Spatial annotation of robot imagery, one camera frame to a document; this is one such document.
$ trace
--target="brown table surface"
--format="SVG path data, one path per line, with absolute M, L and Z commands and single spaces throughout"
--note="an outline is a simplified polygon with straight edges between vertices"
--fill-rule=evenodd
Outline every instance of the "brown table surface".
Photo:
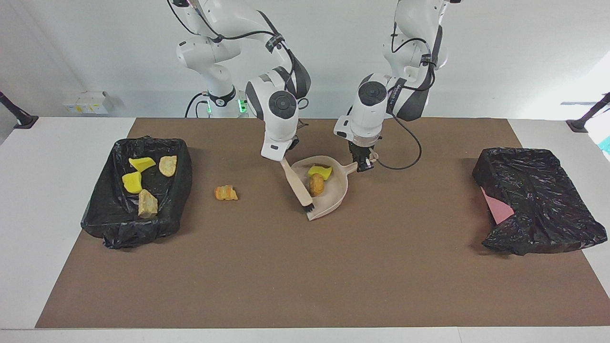
M 307 122 L 290 162 L 351 162 L 334 120 Z M 259 156 L 262 122 L 136 120 L 129 137 L 180 137 L 190 147 L 182 228 L 122 251 L 81 232 L 37 327 L 610 325 L 610 300 L 582 252 L 519 257 L 480 244 L 490 216 L 471 172 L 483 148 L 520 146 L 506 120 L 409 126 L 422 141 L 419 164 L 351 175 L 341 207 L 308 222 L 280 165 Z M 383 136 L 386 163 L 417 155 L 396 123 Z M 214 200 L 223 184 L 240 200 Z

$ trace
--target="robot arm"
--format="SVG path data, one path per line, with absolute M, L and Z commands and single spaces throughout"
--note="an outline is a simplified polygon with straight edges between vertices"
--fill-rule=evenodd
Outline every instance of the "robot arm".
M 178 46 L 178 59 L 199 72 L 209 85 L 212 113 L 237 117 L 236 91 L 229 71 L 218 62 L 241 53 L 237 40 L 250 38 L 265 44 L 279 66 L 248 82 L 246 98 L 251 113 L 265 122 L 263 157 L 281 161 L 286 150 L 298 142 L 297 101 L 311 85 L 309 73 L 286 47 L 283 36 L 264 13 L 243 0 L 173 0 L 199 36 Z
M 392 75 L 367 76 L 350 112 L 334 128 L 335 135 L 350 141 L 359 172 L 373 168 L 370 150 L 379 139 L 386 114 L 406 121 L 421 117 L 436 78 L 434 71 L 447 61 L 440 47 L 445 8 L 449 2 L 460 1 L 398 0 L 394 32 L 383 45 Z

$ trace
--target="white table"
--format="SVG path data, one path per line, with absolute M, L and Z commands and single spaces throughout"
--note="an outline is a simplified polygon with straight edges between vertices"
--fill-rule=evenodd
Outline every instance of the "white table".
M 0 342 L 610 342 L 610 327 L 35 330 L 81 230 L 74 223 L 110 147 L 133 122 L 41 118 L 0 145 Z M 593 141 L 561 121 L 510 122 L 524 147 L 557 155 L 591 213 L 610 228 L 610 163 Z M 36 198 L 49 202 L 33 212 Z M 610 244 L 584 253 L 610 294 Z

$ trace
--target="brown food item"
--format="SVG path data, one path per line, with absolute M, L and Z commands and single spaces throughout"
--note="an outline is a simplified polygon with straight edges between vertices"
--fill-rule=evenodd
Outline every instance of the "brown food item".
M 219 186 L 214 189 L 214 196 L 217 200 L 239 200 L 233 186 Z
M 177 164 L 178 156 L 163 156 L 159 161 L 159 171 L 169 178 L 176 173 Z
M 321 174 L 313 174 L 309 178 L 309 194 L 312 197 L 317 197 L 324 192 L 324 176 Z
M 159 210 L 157 198 L 150 194 L 146 189 L 143 189 L 138 194 L 138 217 L 148 219 L 157 215 Z

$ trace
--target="cable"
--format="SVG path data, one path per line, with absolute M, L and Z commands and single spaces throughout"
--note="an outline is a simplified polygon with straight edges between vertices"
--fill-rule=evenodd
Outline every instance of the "cable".
M 403 42 L 402 44 L 400 44 L 396 50 L 394 50 L 394 37 L 396 37 L 396 31 L 392 34 L 392 54 L 395 54 L 398 52 L 398 50 L 400 50 L 400 48 L 402 48 L 403 46 L 407 45 L 410 42 L 414 42 L 414 41 L 420 41 L 424 44 L 428 44 L 428 42 L 426 42 L 425 40 L 421 39 L 421 38 L 411 38 L 406 40 L 406 42 Z
M 195 10 L 195 12 L 197 12 L 199 17 L 203 20 L 204 24 L 206 24 L 207 28 L 210 29 L 210 31 L 212 31 L 212 33 L 216 35 L 215 43 L 222 42 L 223 40 L 237 40 L 237 39 L 246 38 L 246 37 L 249 37 L 252 35 L 257 35 L 257 34 L 267 34 L 267 35 L 275 36 L 274 33 L 269 32 L 269 31 L 252 31 L 247 34 L 242 34 L 242 35 L 238 35 L 238 36 L 234 36 L 234 37 L 225 37 L 225 36 L 219 34 L 218 32 L 216 32 L 216 30 L 214 30 L 214 28 L 212 28 L 212 25 L 210 25 L 210 23 L 207 21 L 206 17 L 201 13 L 201 11 L 199 11 L 196 8 L 194 8 L 194 10 Z
M 423 87 L 423 83 L 422 83 L 421 86 L 419 86 L 417 88 L 413 88 L 413 87 L 409 87 L 409 86 L 405 86 L 405 85 L 401 85 L 400 87 L 404 88 L 404 89 L 415 90 L 415 91 L 418 91 L 418 92 L 424 92 L 426 90 L 429 90 L 430 88 L 432 88 L 432 86 L 434 86 L 434 83 L 436 82 L 436 74 L 434 73 L 434 68 L 432 67 L 433 65 L 434 65 L 434 67 L 436 67 L 436 64 L 434 64 L 432 62 L 428 62 L 428 71 L 427 71 L 427 73 L 429 75 L 431 75 L 431 79 L 432 80 L 430 81 L 430 84 L 427 87 L 422 88 Z
M 190 107 L 193 105 L 193 103 L 195 102 L 195 99 L 199 98 L 200 96 L 202 96 L 204 93 L 197 93 L 192 99 L 191 101 L 188 103 L 187 106 L 187 110 L 184 112 L 184 118 L 188 117 L 188 110 L 190 110 Z
M 295 73 L 295 55 L 292 53 L 292 50 L 286 48 L 286 45 L 283 42 L 280 43 L 280 45 L 284 48 L 284 50 L 286 50 L 286 53 L 290 57 L 290 64 L 292 65 L 290 67 L 290 72 L 288 73 L 288 79 L 286 80 L 286 83 L 284 84 L 284 90 L 287 90 L 288 81 L 292 80 L 292 75 Z
M 304 128 L 305 126 L 309 126 L 309 124 L 305 123 L 299 118 L 299 126 L 296 127 L 297 130 Z
M 195 116 L 196 116 L 197 118 L 199 118 L 199 105 L 201 105 L 201 104 L 206 104 L 206 105 L 207 105 L 207 100 L 200 101 L 200 102 L 198 102 L 198 103 L 195 105 Z
M 417 143 L 417 146 L 419 147 L 419 154 L 417 155 L 417 158 L 415 159 L 415 161 L 413 161 L 413 163 L 407 165 L 406 167 L 390 167 L 386 164 L 384 164 L 383 162 L 381 162 L 381 160 L 379 158 L 377 158 L 377 162 L 384 168 L 389 169 L 389 170 L 405 170 L 408 168 L 413 167 L 414 165 L 416 165 L 420 159 L 422 159 L 422 143 L 419 141 L 419 139 L 417 139 L 417 137 L 415 136 L 415 134 L 409 130 L 409 128 L 407 128 L 404 124 L 402 124 L 398 118 L 394 115 L 394 113 L 390 113 L 392 118 L 394 118 L 394 120 L 396 120 L 396 122 L 403 127 L 403 129 L 405 129 L 410 135 L 411 137 L 413 137 L 413 139 L 415 140 L 415 142 Z
M 176 19 L 178 19 L 178 21 L 182 24 L 182 27 L 184 27 L 187 31 L 189 31 L 191 34 L 195 35 L 195 36 L 199 36 L 198 34 L 194 33 L 193 31 L 191 31 L 180 19 L 180 17 L 178 16 L 178 14 L 176 13 L 176 11 L 174 10 L 174 7 L 170 4 L 170 0 L 167 0 L 167 4 L 168 6 L 170 6 L 170 9 L 172 11 L 172 13 L 174 13 L 174 15 L 176 16 Z
M 303 107 L 299 107 L 299 110 L 304 110 L 304 109 L 306 109 L 309 106 L 309 99 L 307 99 L 307 98 L 299 99 L 299 101 L 297 101 L 296 104 L 299 105 L 301 103 L 301 101 L 304 101 L 304 100 L 307 101 L 307 104 L 305 106 L 303 106 Z

